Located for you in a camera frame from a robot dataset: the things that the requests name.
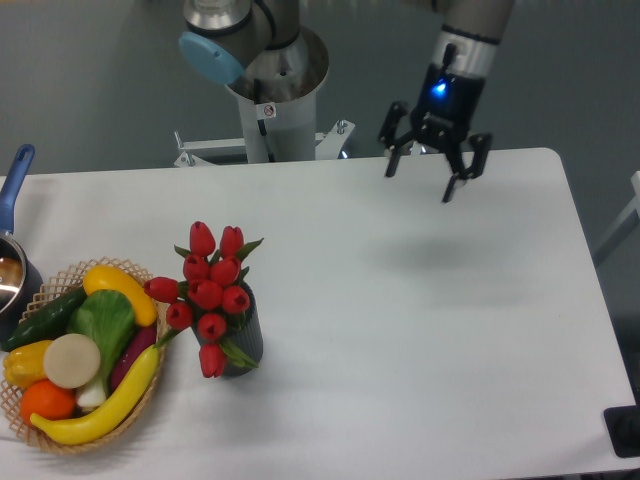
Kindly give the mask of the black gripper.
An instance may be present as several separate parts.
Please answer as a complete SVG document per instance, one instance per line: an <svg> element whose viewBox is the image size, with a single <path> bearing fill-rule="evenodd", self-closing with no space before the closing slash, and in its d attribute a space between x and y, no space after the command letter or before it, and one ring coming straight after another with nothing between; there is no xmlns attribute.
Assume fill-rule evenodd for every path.
<svg viewBox="0 0 640 480"><path fill-rule="evenodd" d="M468 138L473 151L469 166L464 163L460 143L467 138L485 83L483 77L466 77L443 71L441 64L431 63L418 101L410 113L411 128L420 143L441 150L437 145L439 133L447 133L444 135L443 152L452 175L442 198L443 203L453 199L458 184L476 179L484 173L492 147L492 134L477 133ZM414 140L411 131L396 135L400 121L408 113L406 102L392 102L378 133L378 142L384 145L388 157L386 178L395 176L405 147Z"/></svg>

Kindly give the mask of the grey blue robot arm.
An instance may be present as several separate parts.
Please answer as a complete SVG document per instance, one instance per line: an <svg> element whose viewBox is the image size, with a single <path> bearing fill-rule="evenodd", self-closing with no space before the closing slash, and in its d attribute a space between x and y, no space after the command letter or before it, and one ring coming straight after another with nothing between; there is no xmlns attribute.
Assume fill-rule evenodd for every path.
<svg viewBox="0 0 640 480"><path fill-rule="evenodd" d="M433 1L443 15L434 54L414 106L390 106L378 139L396 173L408 154L443 154L456 188L480 177L492 137L472 117L502 40L509 1ZM328 69L323 41L300 22L296 1L188 1L179 49L186 62L237 100L251 163L340 158L353 131L341 120L316 129L316 96Z"/></svg>

